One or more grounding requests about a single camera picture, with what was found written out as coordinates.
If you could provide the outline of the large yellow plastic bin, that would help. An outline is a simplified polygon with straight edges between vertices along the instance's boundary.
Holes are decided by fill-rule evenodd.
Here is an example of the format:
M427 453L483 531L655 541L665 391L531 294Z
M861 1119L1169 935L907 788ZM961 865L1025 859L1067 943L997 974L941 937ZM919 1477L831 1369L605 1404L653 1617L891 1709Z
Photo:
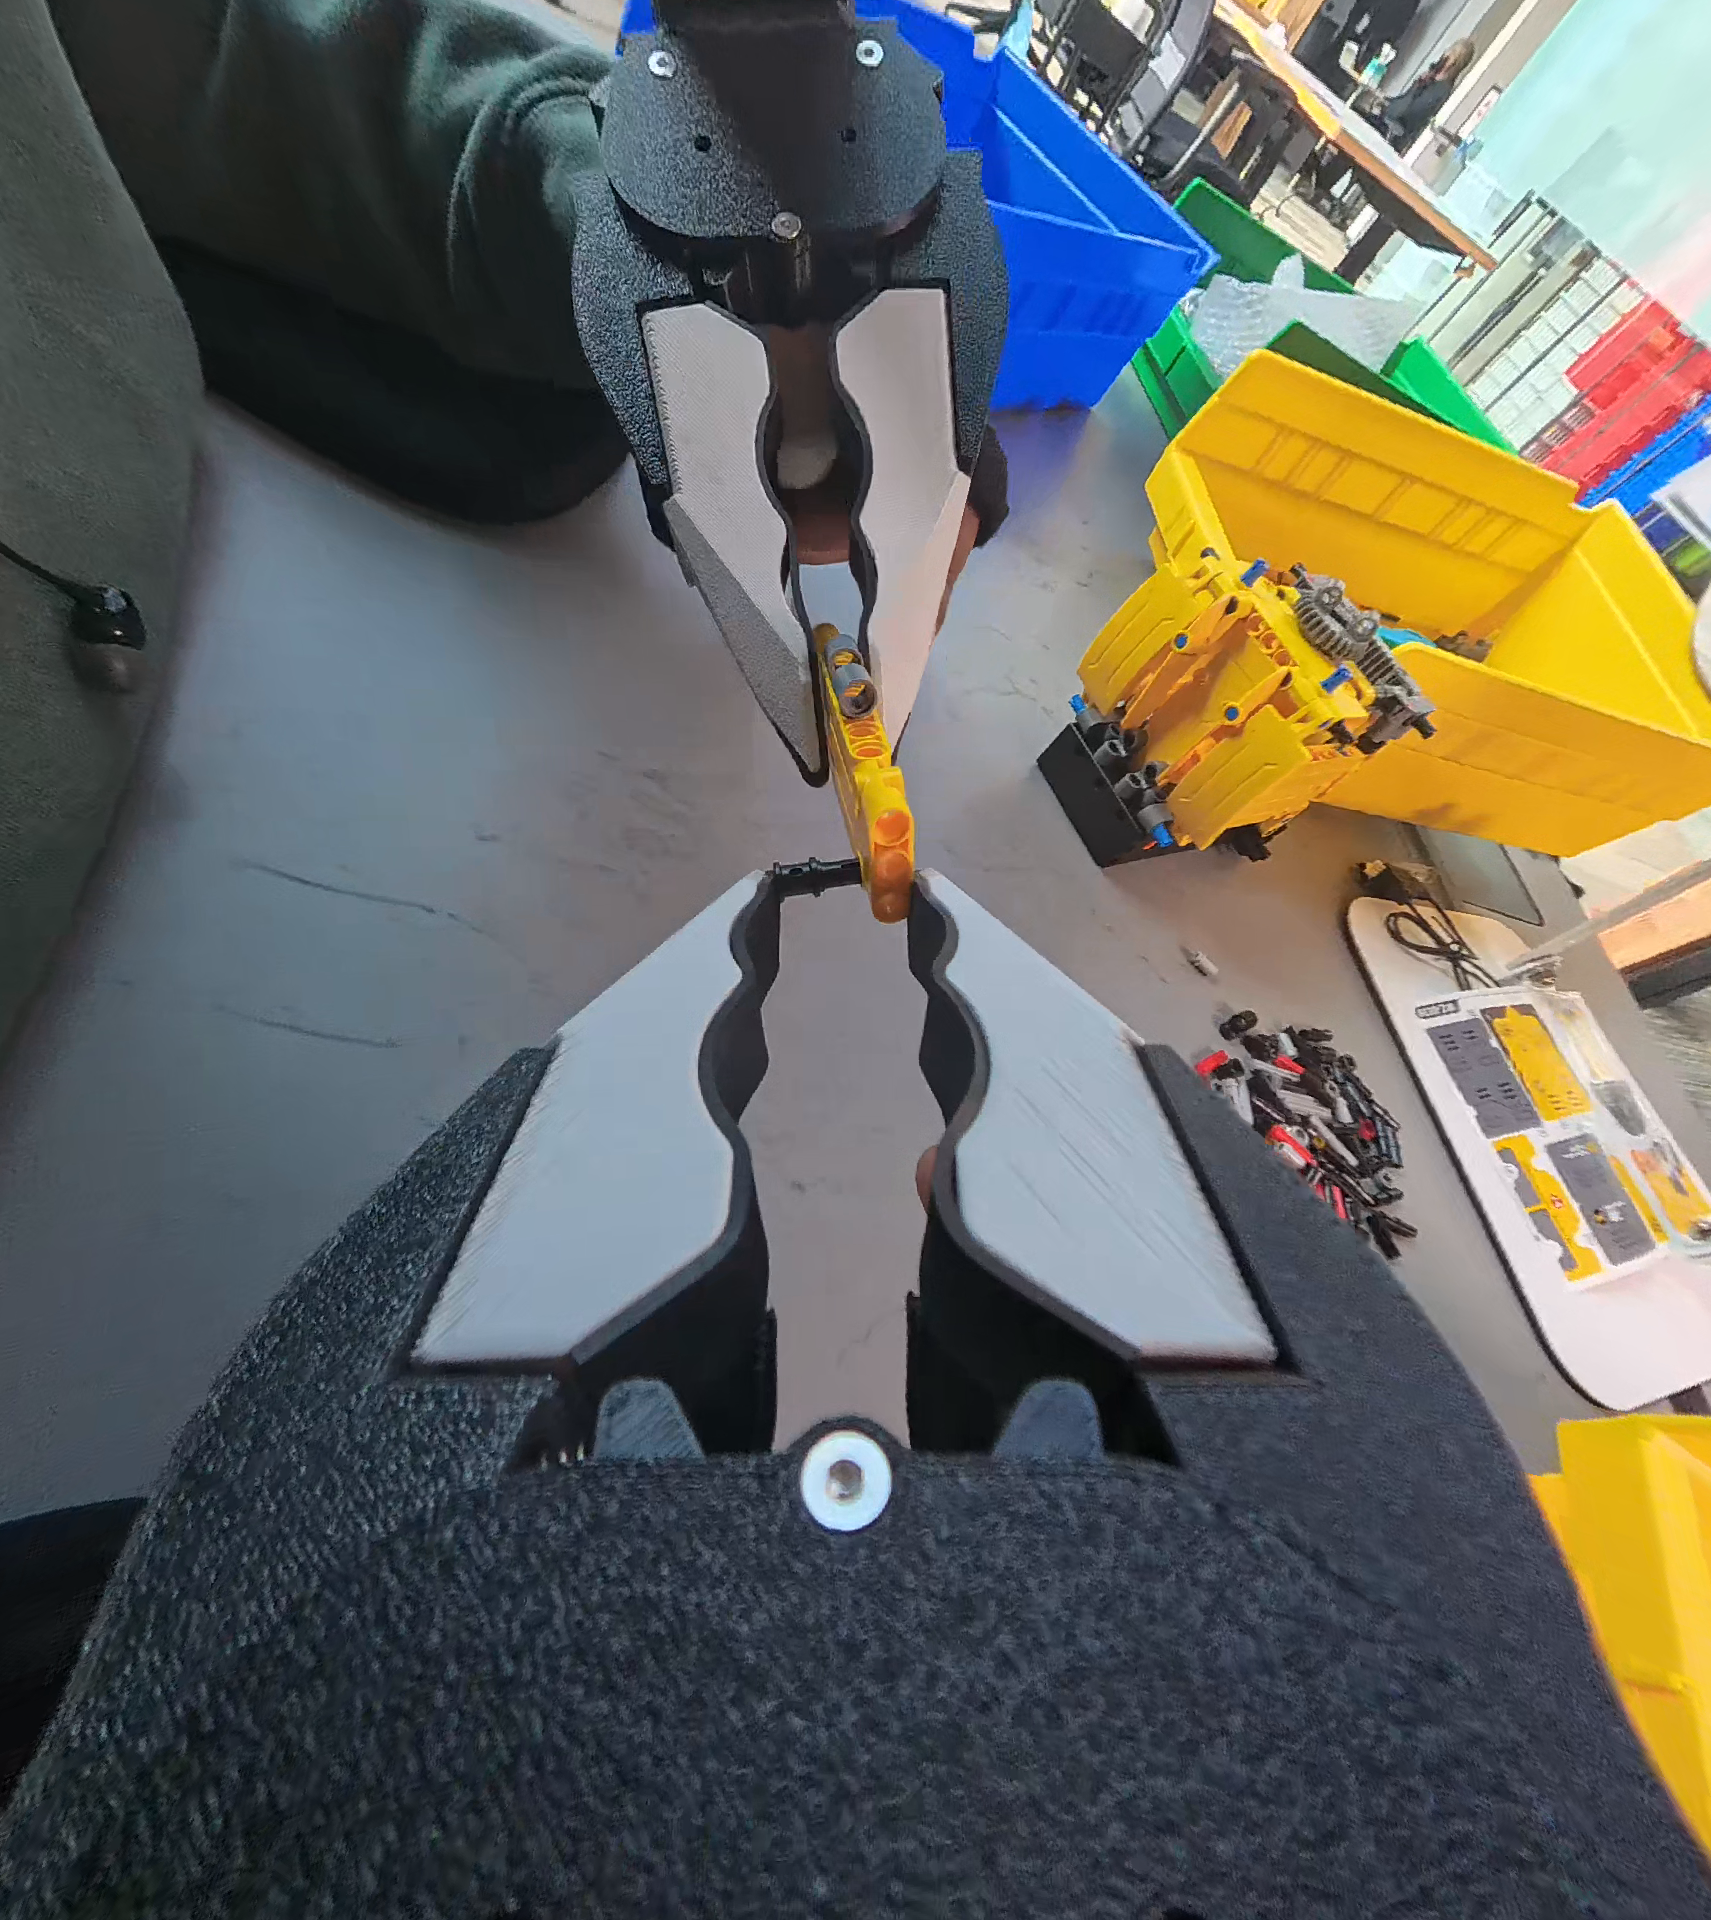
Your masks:
M1273 350L1145 482L1245 569L1301 564L1413 648L1433 735L1349 760L1327 803L1567 858L1711 805L1695 608L1617 504Z

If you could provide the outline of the grey small parts cabinet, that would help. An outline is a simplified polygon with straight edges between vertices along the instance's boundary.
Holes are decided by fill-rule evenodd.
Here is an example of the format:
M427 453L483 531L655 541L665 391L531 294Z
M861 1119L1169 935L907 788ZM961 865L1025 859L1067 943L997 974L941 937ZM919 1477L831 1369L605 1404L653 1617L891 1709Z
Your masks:
M1573 396L1569 367L1635 310L1645 289L1537 190L1495 222L1489 266L1467 263L1425 305L1419 334L1489 418Z

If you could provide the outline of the pile of small lego connectors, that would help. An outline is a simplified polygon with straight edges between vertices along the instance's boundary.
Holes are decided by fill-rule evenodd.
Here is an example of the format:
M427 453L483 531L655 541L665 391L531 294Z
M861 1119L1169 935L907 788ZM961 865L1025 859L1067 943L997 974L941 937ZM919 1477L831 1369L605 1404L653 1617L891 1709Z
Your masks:
M1251 1007L1223 1014L1215 1033L1195 1075L1337 1221L1399 1261L1419 1235L1401 1212L1401 1128L1339 1038Z

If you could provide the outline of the clear bubble wrap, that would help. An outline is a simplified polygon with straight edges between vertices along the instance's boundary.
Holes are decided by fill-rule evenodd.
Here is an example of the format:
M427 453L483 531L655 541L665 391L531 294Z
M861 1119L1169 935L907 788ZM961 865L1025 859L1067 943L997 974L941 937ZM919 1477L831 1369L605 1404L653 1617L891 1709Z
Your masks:
M1377 374L1417 329L1417 300L1321 289L1307 286L1303 273L1305 259L1289 252L1267 281L1215 272L1187 296L1185 323L1217 382L1291 329Z

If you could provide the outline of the stack of blue bins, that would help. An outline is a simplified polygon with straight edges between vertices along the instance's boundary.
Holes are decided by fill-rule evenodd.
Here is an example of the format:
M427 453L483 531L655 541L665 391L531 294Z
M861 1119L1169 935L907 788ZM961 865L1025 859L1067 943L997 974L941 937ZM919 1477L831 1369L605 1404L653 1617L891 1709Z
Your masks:
M1613 501L1629 516L1643 516L1663 487L1707 455L1711 455L1711 393L1587 487L1581 494L1581 506L1597 508Z

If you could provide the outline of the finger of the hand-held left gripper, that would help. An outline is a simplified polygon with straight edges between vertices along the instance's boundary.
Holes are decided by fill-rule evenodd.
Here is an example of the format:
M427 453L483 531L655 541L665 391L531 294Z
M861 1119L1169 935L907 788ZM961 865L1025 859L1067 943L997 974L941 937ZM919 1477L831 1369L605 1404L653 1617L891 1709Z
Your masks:
M861 451L851 519L861 640L883 719L905 723L945 612L969 492L945 287L871 294L837 323L829 350Z
M775 376L765 335L709 301L641 313L667 464L663 517L763 717L809 785L827 780L813 645L793 581L793 524L771 475Z

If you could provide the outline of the lego instruction sheet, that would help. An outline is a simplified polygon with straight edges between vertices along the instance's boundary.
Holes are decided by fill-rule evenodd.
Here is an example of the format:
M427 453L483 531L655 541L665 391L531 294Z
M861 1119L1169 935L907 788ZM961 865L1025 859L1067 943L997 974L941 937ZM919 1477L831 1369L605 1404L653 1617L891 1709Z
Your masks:
M1459 989L1417 1000L1411 1020L1469 1167L1493 1175L1563 1289L1711 1242L1711 1190L1583 995Z

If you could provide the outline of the grey flat device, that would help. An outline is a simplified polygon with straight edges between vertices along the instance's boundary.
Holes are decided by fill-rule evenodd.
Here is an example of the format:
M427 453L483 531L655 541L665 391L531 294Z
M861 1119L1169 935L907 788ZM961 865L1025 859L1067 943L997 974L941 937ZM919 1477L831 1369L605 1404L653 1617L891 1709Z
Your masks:
M1539 904L1499 841L1447 828L1409 825L1417 890L1453 916L1501 918L1523 927L1541 927Z

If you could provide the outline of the blue plastic bin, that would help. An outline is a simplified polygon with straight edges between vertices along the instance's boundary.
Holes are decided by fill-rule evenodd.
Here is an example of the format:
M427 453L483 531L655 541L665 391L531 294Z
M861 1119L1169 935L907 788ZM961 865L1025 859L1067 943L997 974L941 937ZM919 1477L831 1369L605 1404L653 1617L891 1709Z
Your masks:
M627 29L653 23L651 6L627 3L619 50ZM1007 337L989 407L1093 406L1215 252L1009 55L977 53L955 20L921 3L855 7L893 16L903 36L939 61L947 142L981 157L1009 276ZM769 343L773 329L831 332L853 310L833 321L743 323Z

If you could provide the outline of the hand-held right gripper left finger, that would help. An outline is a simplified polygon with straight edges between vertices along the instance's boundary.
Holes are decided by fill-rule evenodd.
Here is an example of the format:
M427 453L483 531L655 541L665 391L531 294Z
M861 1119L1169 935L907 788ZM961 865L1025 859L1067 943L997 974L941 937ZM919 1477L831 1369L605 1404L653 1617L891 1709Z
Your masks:
M537 1054L413 1333L433 1376L543 1376L551 1437L667 1383L705 1451L771 1448L769 1246L741 1117L769 1063L771 873L737 879Z

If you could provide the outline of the yellow bin with lego parts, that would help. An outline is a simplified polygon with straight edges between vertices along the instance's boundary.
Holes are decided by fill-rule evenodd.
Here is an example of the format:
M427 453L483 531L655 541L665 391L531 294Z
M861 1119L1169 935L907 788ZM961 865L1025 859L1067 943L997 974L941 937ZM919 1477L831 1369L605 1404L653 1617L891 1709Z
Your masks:
M1535 1498L1655 1771L1711 1857L1711 1414L1563 1422Z

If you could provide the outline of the green plastic bin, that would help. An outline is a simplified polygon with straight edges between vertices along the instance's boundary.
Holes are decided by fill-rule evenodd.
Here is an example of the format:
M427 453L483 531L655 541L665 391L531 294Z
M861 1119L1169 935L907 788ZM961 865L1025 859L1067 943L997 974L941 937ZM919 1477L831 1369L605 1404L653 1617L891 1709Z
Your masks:
M1353 286L1281 231L1265 226L1209 181L1189 179L1171 201L1175 215L1215 252L1215 266L1203 272L1197 287L1217 276L1247 284L1269 284L1287 257L1301 259L1301 284L1309 289L1351 296Z
M1421 337L1397 343L1385 370L1369 370L1299 320L1283 325L1263 346L1377 400L1443 422L1501 451L1515 451ZM1129 366L1167 438L1179 434L1221 384L1221 374L1213 370L1179 310L1133 351Z

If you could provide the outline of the stack of red bins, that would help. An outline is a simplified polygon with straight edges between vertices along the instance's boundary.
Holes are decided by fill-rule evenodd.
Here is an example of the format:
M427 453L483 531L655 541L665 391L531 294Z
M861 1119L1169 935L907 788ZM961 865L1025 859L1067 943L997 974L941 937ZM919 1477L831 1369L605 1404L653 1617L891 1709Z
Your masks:
M1711 400L1711 346L1665 303L1641 298L1565 378L1571 398L1521 444L1521 457L1591 494Z

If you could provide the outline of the yellow lego panel piece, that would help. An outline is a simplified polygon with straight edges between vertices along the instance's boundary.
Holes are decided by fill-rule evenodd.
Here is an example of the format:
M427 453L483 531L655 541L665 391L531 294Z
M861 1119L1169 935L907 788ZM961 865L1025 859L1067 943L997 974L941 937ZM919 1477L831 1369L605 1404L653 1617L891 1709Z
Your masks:
M811 634L827 776L875 921L909 916L915 815L885 725L879 684L857 644L831 624Z

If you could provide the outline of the wooden office desk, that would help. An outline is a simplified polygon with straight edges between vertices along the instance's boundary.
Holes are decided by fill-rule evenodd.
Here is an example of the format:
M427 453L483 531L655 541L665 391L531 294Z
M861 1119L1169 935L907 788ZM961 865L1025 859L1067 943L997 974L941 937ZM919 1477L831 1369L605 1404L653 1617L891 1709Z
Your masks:
M1223 108L1249 106L1245 133L1261 145L1281 126L1303 126L1317 142L1333 147L1357 175L1359 190L1373 207L1373 222L1343 254L1337 273L1347 279L1363 276L1381 256L1393 233L1413 246L1457 259L1455 272L1491 273L1495 254L1477 241L1441 205L1437 194L1417 177L1409 159L1399 155L1387 137L1327 87L1269 22L1235 2L1209 6L1209 33L1219 37L1235 61L1231 91Z

